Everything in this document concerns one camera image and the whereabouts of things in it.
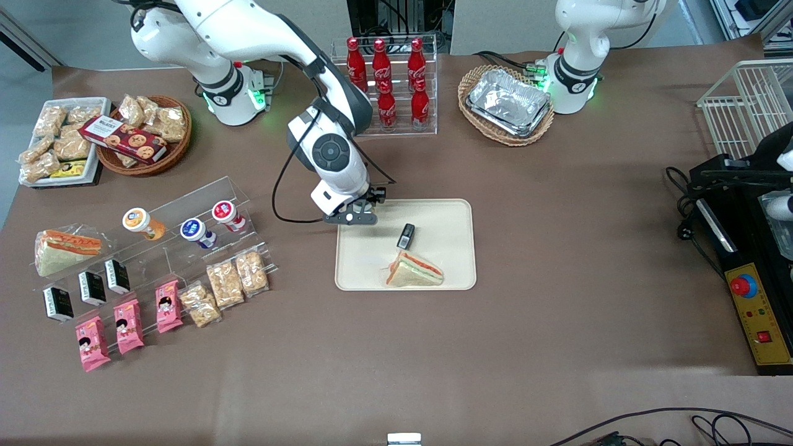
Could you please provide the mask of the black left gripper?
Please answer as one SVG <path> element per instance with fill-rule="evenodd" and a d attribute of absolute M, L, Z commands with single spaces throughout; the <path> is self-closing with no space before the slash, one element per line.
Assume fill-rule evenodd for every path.
<path fill-rule="evenodd" d="M 751 162 L 734 160 L 730 155 L 717 155 L 690 170 L 690 188 L 717 185 L 760 185 L 751 174 Z"/>

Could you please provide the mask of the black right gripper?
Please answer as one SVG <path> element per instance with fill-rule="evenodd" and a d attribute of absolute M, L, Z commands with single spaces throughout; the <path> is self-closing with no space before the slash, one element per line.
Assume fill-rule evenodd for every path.
<path fill-rule="evenodd" d="M 386 186 L 371 186 L 365 195 L 353 202 L 353 212 L 355 214 L 373 214 L 375 207 L 385 203 L 386 199 Z"/>

